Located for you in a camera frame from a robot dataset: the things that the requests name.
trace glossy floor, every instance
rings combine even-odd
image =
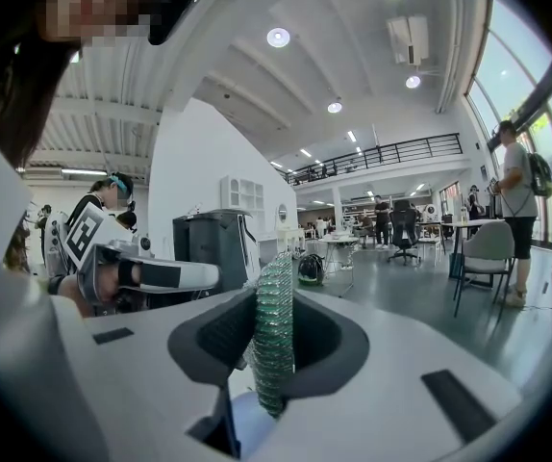
[[[311,251],[325,256],[326,249],[320,245]],[[470,286],[464,289],[458,317],[453,317],[455,281],[447,278],[449,254],[434,266],[433,251],[426,250],[420,265],[406,267],[402,260],[387,262],[393,250],[355,252],[355,284],[344,299],[423,321],[496,368],[523,395],[533,392],[552,371],[552,252],[533,249],[527,307],[505,308],[496,323],[493,294]],[[336,260],[346,261],[346,253],[341,250]],[[350,281],[351,272],[339,270],[321,288],[306,288],[297,279],[295,285],[341,295]]]

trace round mirror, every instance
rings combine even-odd
[[[281,222],[287,220],[287,206],[285,204],[280,204],[280,207],[278,207],[278,217]]]

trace blue headband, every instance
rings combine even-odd
[[[115,174],[113,174],[112,176],[110,176],[110,180],[115,182],[115,184],[126,194],[127,192],[126,185],[122,183],[122,181],[120,181],[120,178],[118,178]]]

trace backpack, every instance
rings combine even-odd
[[[533,175],[531,190],[536,196],[552,196],[552,170],[540,154],[528,154],[528,163]]]

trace black railing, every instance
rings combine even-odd
[[[439,135],[414,141],[377,145],[362,152],[353,152],[328,159],[322,162],[323,166],[313,164],[301,167],[295,171],[295,174],[284,173],[280,169],[278,171],[290,185],[301,185],[330,176],[352,173],[359,169],[371,169],[454,154],[462,154],[460,134]]]

